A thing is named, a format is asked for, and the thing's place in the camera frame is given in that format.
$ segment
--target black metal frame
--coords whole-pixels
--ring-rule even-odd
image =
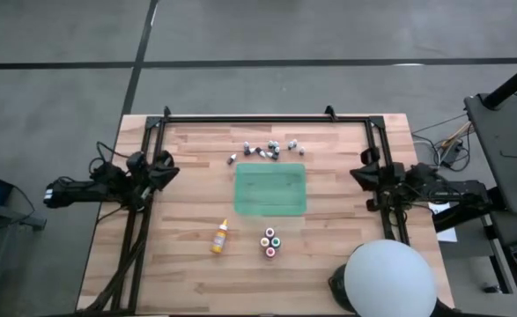
[[[386,165],[392,163],[391,151],[389,149],[388,136],[386,133],[385,121],[382,116],[368,115],[368,116],[337,116],[335,110],[331,106],[327,106],[324,114],[320,115],[216,115],[216,116],[196,116],[196,115],[179,115],[173,116],[168,107],[165,107],[163,116],[149,116],[146,118],[144,125],[143,141],[141,151],[147,152],[149,142],[151,139],[151,132],[158,128],[157,140],[154,146],[154,157],[162,150],[164,141],[164,129],[168,123],[202,123],[202,122],[355,122],[362,123],[366,128],[366,138],[368,147],[370,149],[377,149],[375,143],[374,129],[377,129],[380,135],[381,148],[383,159]],[[123,235],[122,251],[119,259],[117,271],[107,284],[106,288],[100,293],[96,300],[84,310],[78,310],[75,313],[70,313],[60,316],[125,316],[135,314],[137,309],[138,292],[141,283],[141,275],[143,271],[144,250],[146,248],[146,241],[148,238],[149,223],[151,220],[152,197],[148,202],[148,207],[140,211],[142,213],[140,231],[137,235],[135,243],[133,243],[133,231],[137,214],[139,211],[129,210],[127,224]],[[391,222],[389,221],[390,210],[383,210],[381,212],[381,222],[385,239],[394,240]],[[407,234],[407,227],[403,218],[402,212],[396,212],[397,225],[400,233],[400,240],[403,243],[409,244],[409,237]],[[122,308],[122,291],[124,278],[129,271],[131,265],[134,263],[133,277],[130,286],[129,302],[126,308]],[[104,308],[113,299],[109,310]]]

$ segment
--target concrete floor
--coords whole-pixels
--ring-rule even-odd
[[[0,63],[132,62],[149,0],[0,0]],[[517,57],[517,0],[161,0],[145,60]],[[143,70],[133,114],[406,113],[412,129],[463,114],[517,64]],[[87,177],[95,141],[112,144],[131,70],[0,70],[0,178],[48,218],[20,229],[0,316],[73,310],[96,204],[42,206],[60,175]],[[438,140],[464,119],[421,132]],[[494,185],[478,141],[452,180]],[[418,147],[430,163],[428,149]],[[514,295],[483,294],[491,266],[447,259],[456,305],[517,316]]]

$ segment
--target paint bottle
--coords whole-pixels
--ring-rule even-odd
[[[215,239],[213,239],[213,245],[211,246],[211,252],[214,254],[220,254],[223,251],[223,245],[225,244],[226,239],[226,225],[227,222],[225,219],[223,224],[219,226],[217,233],[215,233]]]

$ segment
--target white sphere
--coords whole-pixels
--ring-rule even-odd
[[[362,317],[428,317],[437,300],[428,263],[411,247],[393,240],[358,247],[346,264],[344,289]]]

